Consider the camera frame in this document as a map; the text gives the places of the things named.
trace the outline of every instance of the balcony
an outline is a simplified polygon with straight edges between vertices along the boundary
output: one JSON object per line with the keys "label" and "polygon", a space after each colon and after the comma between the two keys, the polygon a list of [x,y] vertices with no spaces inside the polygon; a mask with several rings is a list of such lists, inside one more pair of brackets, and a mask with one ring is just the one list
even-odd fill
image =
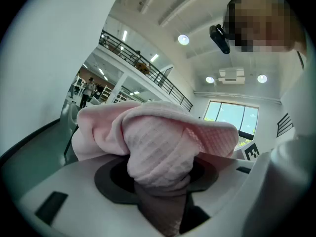
{"label": "balcony", "polygon": [[144,58],[139,51],[135,51],[132,47],[105,31],[101,33],[99,44],[142,72],[183,108],[188,111],[191,110],[193,106],[192,103],[164,74]]}

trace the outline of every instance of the ceiling light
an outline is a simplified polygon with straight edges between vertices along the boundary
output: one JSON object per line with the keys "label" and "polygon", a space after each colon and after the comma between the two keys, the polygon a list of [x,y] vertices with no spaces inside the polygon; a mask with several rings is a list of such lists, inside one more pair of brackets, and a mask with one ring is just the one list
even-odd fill
{"label": "ceiling light", "polygon": [[180,35],[178,37],[178,41],[181,45],[187,45],[190,42],[189,37],[186,35]]}
{"label": "ceiling light", "polygon": [[257,80],[260,83],[265,83],[268,79],[265,75],[260,75],[260,76],[258,76]]}
{"label": "ceiling light", "polygon": [[124,31],[124,34],[123,34],[123,41],[125,41],[126,35],[127,35],[127,31]]}
{"label": "ceiling light", "polygon": [[155,60],[158,58],[158,56],[159,56],[159,55],[155,54],[155,55],[153,56],[153,58],[151,58],[150,61],[151,61],[151,62],[155,61]]}
{"label": "ceiling light", "polygon": [[100,69],[100,68],[99,68],[99,71],[100,71],[100,73],[101,73],[102,75],[104,75],[104,73],[103,73],[102,69]]}
{"label": "ceiling light", "polygon": [[214,83],[214,78],[213,78],[213,77],[207,77],[207,78],[206,78],[206,81],[207,81],[208,83]]}

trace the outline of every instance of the ceiling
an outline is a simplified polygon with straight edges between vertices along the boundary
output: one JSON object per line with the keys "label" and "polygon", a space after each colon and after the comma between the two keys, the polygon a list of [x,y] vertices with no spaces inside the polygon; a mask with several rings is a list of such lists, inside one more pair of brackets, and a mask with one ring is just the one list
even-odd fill
{"label": "ceiling", "polygon": [[[113,66],[111,63],[103,60],[97,55],[91,53],[89,57],[86,59],[84,64],[91,70],[95,75],[104,79],[103,75],[100,73],[99,68],[103,71],[104,75],[107,77],[108,81],[116,84],[119,78],[122,76],[122,71]],[[147,88],[142,86],[139,82],[135,81],[131,77],[128,77],[123,87],[127,88],[130,92],[139,91],[140,94],[137,96],[142,98],[144,101],[149,99],[160,100],[156,95],[152,94]]]}
{"label": "ceiling", "polygon": [[[241,87],[249,89],[257,85],[259,74],[265,74],[269,83],[260,85],[261,94],[271,98],[279,98],[279,55],[277,53],[248,53],[237,52],[232,48],[229,55],[223,54],[222,51],[209,37],[209,27],[215,24],[222,24],[223,14],[226,10],[227,3],[230,0],[116,0],[129,10],[137,11],[147,20],[160,25],[165,31],[168,31],[173,41],[179,45],[179,48],[185,54],[187,63],[194,71],[195,80],[198,87],[196,91],[210,89],[205,78],[212,76],[219,78],[219,70],[232,67],[241,67],[244,69],[245,85],[236,85],[236,90]],[[122,35],[120,22],[108,17],[105,30]],[[158,53],[162,59],[160,68],[168,65],[168,53],[164,50],[157,50],[153,44],[150,44],[130,29],[131,37],[129,45],[134,49],[143,47],[144,54]],[[190,43],[182,46],[177,42],[180,34],[186,34],[190,38]],[[232,85],[223,85],[217,82],[212,90],[223,91],[224,87],[229,91],[235,91]]]}

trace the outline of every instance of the green floor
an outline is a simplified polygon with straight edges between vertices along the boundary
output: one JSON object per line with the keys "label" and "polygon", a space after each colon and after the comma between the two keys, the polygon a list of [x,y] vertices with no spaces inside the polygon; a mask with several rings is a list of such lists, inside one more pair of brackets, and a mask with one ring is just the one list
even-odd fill
{"label": "green floor", "polygon": [[63,155],[72,133],[68,127],[69,105],[66,100],[60,122],[23,146],[2,167],[2,177],[13,200],[61,167],[77,161],[71,146],[67,157]]}

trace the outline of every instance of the towel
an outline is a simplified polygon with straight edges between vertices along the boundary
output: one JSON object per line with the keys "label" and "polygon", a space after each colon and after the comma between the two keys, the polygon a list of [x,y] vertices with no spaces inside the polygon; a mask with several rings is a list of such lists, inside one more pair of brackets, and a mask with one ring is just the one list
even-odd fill
{"label": "towel", "polygon": [[238,142],[233,125],[193,118],[164,101],[86,107],[77,122],[72,145],[79,160],[130,154],[139,210],[164,236],[179,234],[194,157],[229,157]]}

